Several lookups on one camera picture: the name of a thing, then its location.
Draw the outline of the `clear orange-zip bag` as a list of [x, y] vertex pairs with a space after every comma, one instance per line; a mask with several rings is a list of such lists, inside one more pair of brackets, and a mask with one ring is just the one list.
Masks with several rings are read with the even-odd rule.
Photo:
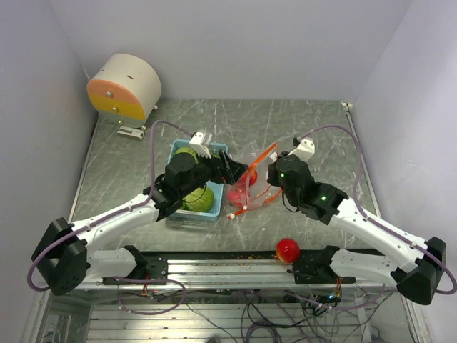
[[227, 216], [229, 220], [247, 211], [267, 206], [281, 196], [281, 189], [267, 182], [268, 166], [275, 162], [277, 157], [277, 141], [266, 149], [260, 149], [253, 141], [235, 156], [235, 160], [246, 164], [248, 170], [226, 193], [228, 201], [235, 207]]

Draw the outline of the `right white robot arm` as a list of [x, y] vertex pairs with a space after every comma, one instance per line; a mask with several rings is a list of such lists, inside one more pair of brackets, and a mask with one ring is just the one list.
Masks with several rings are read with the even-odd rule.
[[442, 239], [417, 237], [365, 211], [344, 191], [315, 181], [308, 164], [295, 155], [280, 156], [270, 164], [267, 181], [282, 189], [297, 212], [342, 229], [380, 253], [376, 256], [327, 247], [323, 260], [314, 267], [320, 281], [366, 279], [395, 287], [417, 304], [431, 304], [446, 266], [446, 243]]

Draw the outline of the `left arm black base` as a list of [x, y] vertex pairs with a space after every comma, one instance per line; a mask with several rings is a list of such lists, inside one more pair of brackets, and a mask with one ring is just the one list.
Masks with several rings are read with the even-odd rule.
[[134, 267], [125, 276], [119, 273], [102, 278], [103, 285], [140, 284], [144, 280], [155, 280], [158, 285], [165, 285], [168, 276], [168, 263], [157, 254], [143, 254], [133, 245], [126, 245], [120, 250], [128, 252], [133, 258]]

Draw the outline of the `red yellow apple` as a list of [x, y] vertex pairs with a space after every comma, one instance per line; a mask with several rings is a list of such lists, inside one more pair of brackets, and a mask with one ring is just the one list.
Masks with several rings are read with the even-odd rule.
[[243, 180], [246, 184], [248, 184], [249, 187], [253, 186], [258, 179], [258, 172], [256, 170], [253, 170], [251, 172], [246, 172], [246, 174], [243, 176]]

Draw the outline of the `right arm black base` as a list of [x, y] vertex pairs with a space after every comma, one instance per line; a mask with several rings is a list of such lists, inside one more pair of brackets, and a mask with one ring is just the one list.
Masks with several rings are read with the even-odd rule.
[[338, 275], [330, 268], [331, 257], [341, 248], [302, 249], [300, 257], [286, 270], [295, 284], [335, 284]]

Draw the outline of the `red tomato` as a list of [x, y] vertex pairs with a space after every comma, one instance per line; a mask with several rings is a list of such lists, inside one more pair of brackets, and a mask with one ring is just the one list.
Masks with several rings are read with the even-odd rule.
[[248, 204], [249, 201], [249, 191], [247, 189], [236, 189], [231, 188], [227, 192], [228, 200], [235, 206], [235, 207], [244, 207]]

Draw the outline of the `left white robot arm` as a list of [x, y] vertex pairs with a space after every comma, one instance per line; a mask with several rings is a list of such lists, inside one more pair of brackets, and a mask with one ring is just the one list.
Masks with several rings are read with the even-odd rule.
[[56, 296], [67, 294], [98, 266], [91, 257], [100, 248], [125, 232], [161, 221], [180, 209], [182, 200], [206, 185], [235, 184], [248, 167], [220, 150], [217, 156], [194, 158], [176, 154], [149, 188], [121, 206], [98, 216], [69, 223], [58, 218], [48, 225], [35, 248], [27, 275], [29, 286], [35, 270], [46, 282], [45, 290]]

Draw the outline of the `red pomegranate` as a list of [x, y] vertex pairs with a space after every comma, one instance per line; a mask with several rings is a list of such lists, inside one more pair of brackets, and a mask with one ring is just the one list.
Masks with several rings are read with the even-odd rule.
[[283, 263], [294, 263], [300, 254], [300, 246], [292, 238], [281, 239], [276, 245], [276, 258]]

